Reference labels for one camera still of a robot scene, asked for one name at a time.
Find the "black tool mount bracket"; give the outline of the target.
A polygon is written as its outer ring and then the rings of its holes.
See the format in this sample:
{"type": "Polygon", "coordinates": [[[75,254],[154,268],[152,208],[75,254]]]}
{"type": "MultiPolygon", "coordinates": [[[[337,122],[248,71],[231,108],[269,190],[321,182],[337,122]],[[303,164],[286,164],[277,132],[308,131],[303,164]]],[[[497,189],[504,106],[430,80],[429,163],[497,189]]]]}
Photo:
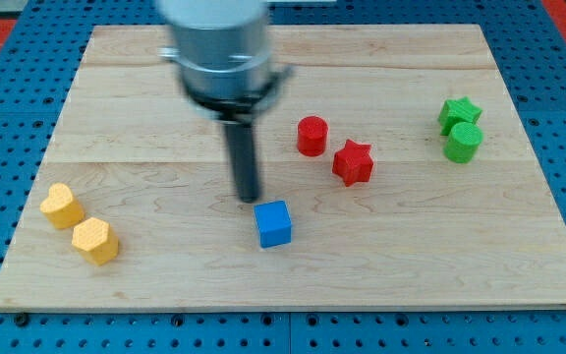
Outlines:
{"type": "Polygon", "coordinates": [[[284,66],[272,72],[264,88],[251,91],[239,98],[212,98],[182,84],[191,105],[201,116],[222,123],[252,123],[258,116],[274,107],[285,82],[293,76],[293,67],[284,66]]]}

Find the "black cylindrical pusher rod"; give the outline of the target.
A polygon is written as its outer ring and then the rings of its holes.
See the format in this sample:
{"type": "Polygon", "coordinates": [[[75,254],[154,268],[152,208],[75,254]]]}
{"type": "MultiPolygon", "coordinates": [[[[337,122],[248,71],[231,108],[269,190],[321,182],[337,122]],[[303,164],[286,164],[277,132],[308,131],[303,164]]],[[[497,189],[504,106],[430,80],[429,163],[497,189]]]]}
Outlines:
{"type": "Polygon", "coordinates": [[[244,203],[253,203],[260,196],[253,126],[225,125],[224,135],[238,198],[244,203]]]}

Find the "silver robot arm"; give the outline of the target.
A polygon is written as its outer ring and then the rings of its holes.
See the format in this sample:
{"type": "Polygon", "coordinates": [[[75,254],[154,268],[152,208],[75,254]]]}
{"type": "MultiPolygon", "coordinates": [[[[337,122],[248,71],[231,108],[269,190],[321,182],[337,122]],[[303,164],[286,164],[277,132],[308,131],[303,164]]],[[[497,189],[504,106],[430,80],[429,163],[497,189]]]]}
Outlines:
{"type": "Polygon", "coordinates": [[[276,102],[291,68],[272,66],[269,12],[261,0],[158,0],[173,45],[161,56],[178,66],[183,92],[223,125],[238,198],[260,197],[254,123],[276,102]]]}

